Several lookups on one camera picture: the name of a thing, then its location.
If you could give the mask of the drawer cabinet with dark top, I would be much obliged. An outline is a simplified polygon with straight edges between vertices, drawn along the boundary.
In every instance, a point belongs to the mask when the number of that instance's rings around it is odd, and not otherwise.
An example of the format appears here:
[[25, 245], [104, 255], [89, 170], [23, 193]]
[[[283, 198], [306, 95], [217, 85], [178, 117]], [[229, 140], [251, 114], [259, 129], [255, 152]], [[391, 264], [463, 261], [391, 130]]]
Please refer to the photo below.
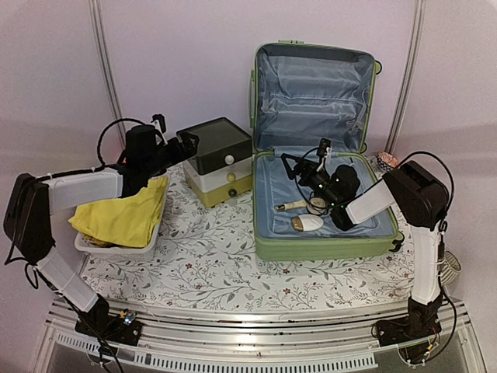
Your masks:
[[252, 189], [252, 138], [226, 117], [176, 132], [199, 138], [197, 153], [182, 163], [186, 182], [206, 208]]

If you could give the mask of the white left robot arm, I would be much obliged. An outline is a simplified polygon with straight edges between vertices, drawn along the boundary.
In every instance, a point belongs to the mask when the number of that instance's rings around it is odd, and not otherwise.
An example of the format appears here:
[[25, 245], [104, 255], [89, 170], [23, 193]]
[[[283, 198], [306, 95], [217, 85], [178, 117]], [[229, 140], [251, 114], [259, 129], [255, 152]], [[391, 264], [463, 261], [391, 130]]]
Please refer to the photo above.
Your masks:
[[6, 264], [23, 262], [33, 269], [33, 285], [44, 283], [77, 314], [75, 331], [109, 343], [137, 346], [143, 323], [133, 311], [111, 315], [108, 301], [82, 279], [68, 258], [74, 245], [57, 242], [63, 232], [60, 213], [100, 200], [123, 200], [143, 190], [150, 179], [193, 157], [200, 139], [188, 131], [165, 137], [165, 118], [146, 124], [131, 118], [125, 148], [115, 163], [33, 176], [21, 173], [7, 205], [3, 230], [11, 242]]

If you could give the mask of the green hard-shell suitcase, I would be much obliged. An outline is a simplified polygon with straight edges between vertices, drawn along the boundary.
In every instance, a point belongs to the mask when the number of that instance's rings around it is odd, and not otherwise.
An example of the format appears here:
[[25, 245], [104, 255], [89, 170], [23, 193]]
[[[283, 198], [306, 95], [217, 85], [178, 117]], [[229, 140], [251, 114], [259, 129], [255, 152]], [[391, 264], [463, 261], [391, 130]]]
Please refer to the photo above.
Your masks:
[[290, 180], [281, 160], [287, 153], [319, 163], [322, 138], [331, 141], [325, 171], [352, 166], [358, 193], [377, 181], [364, 158], [374, 85], [381, 64], [365, 52], [313, 44], [271, 43], [255, 53], [250, 121], [255, 252], [266, 261], [349, 259], [395, 252], [404, 241], [391, 209], [342, 231], [329, 209], [323, 226], [296, 232], [291, 219], [307, 208], [275, 211], [280, 204], [316, 197], [309, 186]]

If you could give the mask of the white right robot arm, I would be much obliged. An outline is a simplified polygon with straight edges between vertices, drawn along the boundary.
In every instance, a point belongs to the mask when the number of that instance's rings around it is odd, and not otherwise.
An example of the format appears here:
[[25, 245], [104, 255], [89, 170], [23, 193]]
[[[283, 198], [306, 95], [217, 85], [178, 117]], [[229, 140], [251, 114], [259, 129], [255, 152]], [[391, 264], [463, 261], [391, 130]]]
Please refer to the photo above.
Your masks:
[[374, 336], [382, 347], [421, 340], [426, 346], [422, 356], [428, 357], [442, 332], [438, 310], [446, 297], [442, 283], [443, 236], [454, 199], [454, 185], [445, 185], [416, 162], [417, 154], [413, 152], [360, 191], [359, 176], [352, 166], [340, 165], [334, 173], [328, 173], [325, 164], [332, 155], [329, 140], [322, 139], [313, 151], [316, 160], [288, 153], [280, 158], [287, 177], [297, 187], [309, 188], [324, 201], [324, 209], [337, 229], [349, 231], [392, 206], [401, 213], [413, 250], [413, 282], [407, 315], [375, 322]]

